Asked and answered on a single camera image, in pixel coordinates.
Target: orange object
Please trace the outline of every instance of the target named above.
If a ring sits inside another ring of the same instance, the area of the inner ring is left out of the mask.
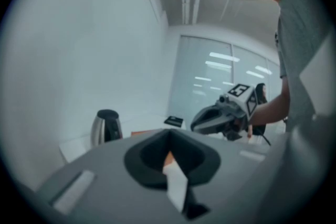
[[[131,136],[133,135],[139,135],[139,134],[143,134],[143,133],[147,133],[147,132],[151,132],[151,131],[154,131],[154,130],[148,130],[148,131],[141,131],[141,132],[132,132],[131,133]],[[167,157],[166,157],[166,160],[164,161],[164,165],[163,166],[166,166],[168,164],[171,164],[174,160],[174,156],[173,154],[169,151],[168,154],[167,154]]]

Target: gray t-shirt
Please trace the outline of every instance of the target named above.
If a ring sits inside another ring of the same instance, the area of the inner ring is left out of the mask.
[[[287,131],[309,122],[314,114],[300,74],[326,37],[332,20],[322,0],[280,0],[281,12],[276,33],[280,77],[287,76],[290,109]]]

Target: person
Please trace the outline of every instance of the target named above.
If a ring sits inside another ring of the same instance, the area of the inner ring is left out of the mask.
[[[281,94],[259,105],[250,119],[253,126],[281,121],[288,116],[286,131],[308,123],[314,108],[299,76],[333,30],[322,0],[273,0],[280,7],[275,34],[280,62]]]
[[[259,83],[256,86],[256,94],[257,94],[257,100],[258,105],[266,104],[266,85],[264,83]],[[266,125],[258,125],[258,126],[252,126],[251,124],[248,126],[247,131],[247,137],[251,138],[252,135],[264,135],[266,129]]]

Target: electric kettle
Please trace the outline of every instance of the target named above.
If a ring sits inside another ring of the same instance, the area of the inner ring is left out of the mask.
[[[91,128],[91,146],[122,138],[119,115],[113,110],[99,110]]]

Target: woman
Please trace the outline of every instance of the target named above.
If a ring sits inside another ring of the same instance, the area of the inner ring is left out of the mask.
[[[259,83],[256,86],[256,94],[257,94],[257,99],[258,99],[258,104],[265,104],[267,103],[266,99],[266,86],[264,83]],[[252,135],[264,135],[266,125],[260,125],[260,126],[248,126],[248,131],[247,131],[247,137],[251,138]]]

